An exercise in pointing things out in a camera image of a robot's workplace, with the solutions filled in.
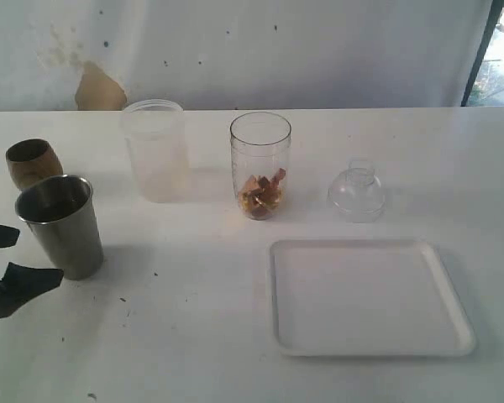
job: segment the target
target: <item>frosted plastic cup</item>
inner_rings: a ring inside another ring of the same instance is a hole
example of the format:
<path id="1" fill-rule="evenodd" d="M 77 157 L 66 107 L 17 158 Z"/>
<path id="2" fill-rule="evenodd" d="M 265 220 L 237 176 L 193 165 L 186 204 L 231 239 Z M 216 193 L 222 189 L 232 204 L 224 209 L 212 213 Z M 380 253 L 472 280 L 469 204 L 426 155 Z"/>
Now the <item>frosted plastic cup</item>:
<path id="1" fill-rule="evenodd" d="M 172 101 L 136 102 L 122 112 L 129 158 L 140 193 L 151 202 L 172 202 L 188 185 L 183 108 Z"/>

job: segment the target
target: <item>white wall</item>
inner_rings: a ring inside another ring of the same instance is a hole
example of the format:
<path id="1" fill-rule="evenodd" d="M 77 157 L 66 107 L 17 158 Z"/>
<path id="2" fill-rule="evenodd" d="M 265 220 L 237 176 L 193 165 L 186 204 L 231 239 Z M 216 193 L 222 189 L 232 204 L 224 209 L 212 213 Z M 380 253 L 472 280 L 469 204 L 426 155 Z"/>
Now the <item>white wall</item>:
<path id="1" fill-rule="evenodd" d="M 76 109 L 86 60 L 187 109 L 455 106 L 490 5 L 2 0 L 0 110 Z"/>

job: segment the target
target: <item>wooden cup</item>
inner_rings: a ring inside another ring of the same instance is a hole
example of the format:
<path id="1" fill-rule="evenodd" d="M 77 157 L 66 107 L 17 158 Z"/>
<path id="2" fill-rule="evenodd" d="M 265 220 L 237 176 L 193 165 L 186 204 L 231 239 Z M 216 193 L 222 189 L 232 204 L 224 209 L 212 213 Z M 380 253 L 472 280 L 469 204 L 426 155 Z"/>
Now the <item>wooden cup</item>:
<path id="1" fill-rule="evenodd" d="M 19 190 L 64 173 L 54 150 L 43 139 L 28 139 L 12 145 L 6 152 L 6 161 L 11 179 Z"/>

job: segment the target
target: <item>plastic lid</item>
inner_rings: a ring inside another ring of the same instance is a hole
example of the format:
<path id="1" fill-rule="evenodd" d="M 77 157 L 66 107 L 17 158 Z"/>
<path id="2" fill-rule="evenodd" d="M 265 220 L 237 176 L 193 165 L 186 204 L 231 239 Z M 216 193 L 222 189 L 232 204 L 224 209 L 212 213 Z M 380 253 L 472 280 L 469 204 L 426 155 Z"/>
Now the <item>plastic lid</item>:
<path id="1" fill-rule="evenodd" d="M 385 206 L 385 192 L 367 159 L 352 159 L 328 188 L 328 199 L 351 222 L 372 222 Z"/>

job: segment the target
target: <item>black object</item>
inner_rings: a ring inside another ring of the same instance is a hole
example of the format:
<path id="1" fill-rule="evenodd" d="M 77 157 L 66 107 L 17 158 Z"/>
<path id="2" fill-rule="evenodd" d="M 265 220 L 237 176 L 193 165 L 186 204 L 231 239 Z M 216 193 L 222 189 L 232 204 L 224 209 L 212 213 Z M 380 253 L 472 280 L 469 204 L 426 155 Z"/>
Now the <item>black object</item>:
<path id="1" fill-rule="evenodd" d="M 0 225 L 0 248 L 17 243 L 20 231 Z M 31 269 L 9 263 L 0 280 L 0 318 L 9 317 L 26 302 L 61 284 L 64 272 L 58 269 Z"/>

